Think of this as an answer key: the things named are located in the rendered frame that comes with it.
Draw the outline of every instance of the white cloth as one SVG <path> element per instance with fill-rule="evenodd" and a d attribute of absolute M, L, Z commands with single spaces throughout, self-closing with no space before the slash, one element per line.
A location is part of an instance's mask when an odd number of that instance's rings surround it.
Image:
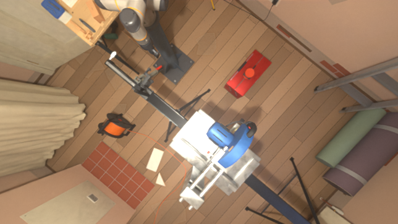
<path fill-rule="evenodd" d="M 0 176 L 45 166 L 86 114 L 69 90 L 0 79 Z"/>

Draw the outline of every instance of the rolled carpet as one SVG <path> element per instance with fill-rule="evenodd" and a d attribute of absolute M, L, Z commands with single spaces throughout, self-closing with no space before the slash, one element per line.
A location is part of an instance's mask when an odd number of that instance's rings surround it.
<path fill-rule="evenodd" d="M 384 115 L 386 111 L 383 109 L 358 112 L 317 154 L 316 159 L 334 168 Z"/>
<path fill-rule="evenodd" d="M 397 152 L 398 113 L 388 113 L 323 179 L 354 196 Z"/>

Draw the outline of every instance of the tiled floor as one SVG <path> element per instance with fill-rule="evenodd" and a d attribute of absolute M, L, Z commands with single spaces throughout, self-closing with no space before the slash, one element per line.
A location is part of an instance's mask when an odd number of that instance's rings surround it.
<path fill-rule="evenodd" d="M 136 209 L 154 187 L 134 167 L 128 164 L 104 142 L 99 143 L 83 167 Z"/>
<path fill-rule="evenodd" d="M 278 192 L 294 175 L 289 161 L 293 156 L 315 207 L 320 208 L 319 198 L 327 199 L 335 189 L 322 179 L 328 168 L 318 162 L 315 155 L 354 115 L 340 114 L 339 110 L 352 106 L 355 101 L 338 88 L 314 94 L 317 85 L 331 80 L 328 75 L 256 18 L 225 1 L 214 0 L 214 3 L 215 11 L 209 0 L 170 0 L 169 9 L 159 13 L 168 40 L 195 64 L 177 85 L 157 75 L 151 89 L 173 107 L 180 108 L 210 88 L 211 92 L 195 105 L 188 118 L 202 109 L 223 124 L 240 118 L 255 122 L 258 130 L 251 149 L 261 157 L 261 165 L 253 174 Z M 155 58 L 126 34 L 120 30 L 118 33 L 116 41 L 107 40 L 109 47 L 139 72 L 153 68 Z M 245 96 L 237 100 L 224 86 L 253 50 L 261 52 L 272 65 Z M 104 122 L 107 113 L 124 113 L 124 117 L 136 125 L 134 131 L 162 143 L 168 125 L 167 118 L 106 69 L 104 62 L 108 58 L 103 50 L 93 48 L 61 66 L 48 82 L 78 96 L 86 105 L 87 114 L 74 137 L 56 150 L 48 165 L 60 171 L 80 164 L 104 141 L 152 183 L 161 173 L 166 187 L 156 185 L 136 208 L 130 222 L 153 223 L 156 206 L 173 190 L 180 192 L 177 186 L 184 176 L 184 167 L 165 153 L 157 172 L 146 170 L 151 149 L 155 147 L 152 141 L 133 133 L 121 139 L 96 133 L 98 123 Z M 126 67 L 122 69 L 135 77 Z M 168 143 L 163 145 L 175 153 Z M 175 155 L 183 161 L 178 153 Z M 297 180 L 281 197 L 310 218 L 310 209 Z M 230 196 L 212 187 L 199 210 L 188 210 L 187 203 L 181 204 L 178 198 L 178 193 L 174 193 L 165 201 L 157 223 L 269 223 L 245 211 L 246 206 L 261 211 L 268 204 L 245 184 Z M 265 214 L 290 223 L 272 206 Z"/>

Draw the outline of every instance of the black cord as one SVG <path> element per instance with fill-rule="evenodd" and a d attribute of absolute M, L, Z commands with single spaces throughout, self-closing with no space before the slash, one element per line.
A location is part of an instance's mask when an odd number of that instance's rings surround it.
<path fill-rule="evenodd" d="M 227 1 L 227 0 L 224 0 L 224 2 L 226 2 L 226 3 L 228 3 L 228 4 L 232 5 L 232 6 L 235 6 L 236 8 L 238 8 L 238 9 L 240 9 L 240 10 L 242 10 L 242 11 L 244 11 L 244 12 L 246 12 L 246 13 L 250 14 L 250 15 L 252 15 L 254 18 L 256 18 L 256 19 L 257 19 L 257 17 L 256 17 L 256 16 L 254 16 L 253 14 L 251 14 L 250 12 L 248 12 L 248 11 L 246 11 L 246 10 L 244 10 L 244 9 L 241 9 L 241 8 L 237 7 L 236 5 L 234 5 L 234 4 L 232 4 L 232 3 L 230 3 L 229 1 Z M 272 9 L 274 6 L 275 6 L 274 4 L 271 6 L 271 8 L 269 9 L 268 15 L 265 17 L 265 19 L 264 19 L 264 20 L 260 20 L 260 19 L 258 19 L 258 20 L 259 20 L 259 21 L 265 21 L 265 20 L 268 18 L 268 16 L 269 16 L 269 13 L 271 12 L 271 9 Z"/>

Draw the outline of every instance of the wooden table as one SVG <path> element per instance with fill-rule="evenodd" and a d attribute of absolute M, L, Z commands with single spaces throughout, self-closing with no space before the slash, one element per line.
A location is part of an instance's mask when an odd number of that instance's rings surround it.
<path fill-rule="evenodd" d="M 84 40 L 88 45 L 94 46 L 98 39 L 104 34 L 104 32 L 108 29 L 108 27 L 112 24 L 114 19 L 119 15 L 119 12 L 111 12 L 107 10 L 100 9 L 102 15 L 104 16 L 105 21 L 98 23 L 93 16 L 91 15 L 90 10 L 86 4 L 87 1 L 92 0 L 77 0 L 77 2 L 70 8 L 66 3 L 62 0 L 58 1 L 58 3 L 72 15 L 72 21 L 75 22 L 80 28 L 84 29 L 87 33 L 92 33 L 92 38 L 88 39 L 87 34 L 81 32 L 75 25 L 72 23 L 67 23 L 66 26 L 70 28 L 76 35 L 78 35 L 82 40 Z M 91 32 L 86 26 L 84 26 L 79 19 L 84 20 L 88 25 L 93 27 L 96 31 L 95 33 Z"/>

